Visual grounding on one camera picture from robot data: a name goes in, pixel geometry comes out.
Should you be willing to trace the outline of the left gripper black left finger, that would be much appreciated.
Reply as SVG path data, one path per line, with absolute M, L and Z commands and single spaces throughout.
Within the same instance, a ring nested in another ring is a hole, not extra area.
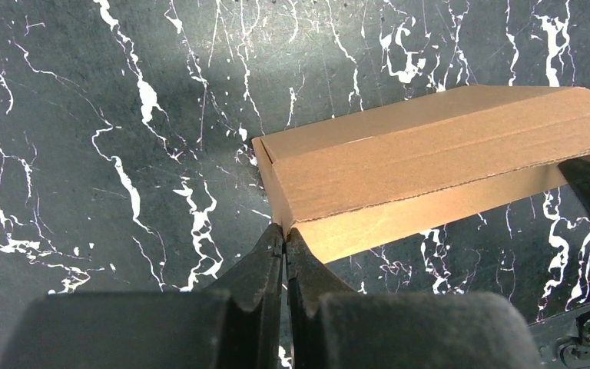
M 275 368 L 283 235 L 201 291 L 53 294 L 34 301 L 0 368 Z

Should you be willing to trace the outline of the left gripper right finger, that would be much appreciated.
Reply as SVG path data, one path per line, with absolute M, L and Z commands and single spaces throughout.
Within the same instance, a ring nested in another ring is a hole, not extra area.
M 292 229 L 284 245 L 295 368 L 538 368 L 523 316 L 489 292 L 362 294 Z

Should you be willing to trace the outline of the brown cardboard box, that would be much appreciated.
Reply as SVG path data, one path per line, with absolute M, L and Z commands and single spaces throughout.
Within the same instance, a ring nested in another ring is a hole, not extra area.
M 590 89 L 466 85 L 252 146 L 274 221 L 327 263 L 564 185 Z

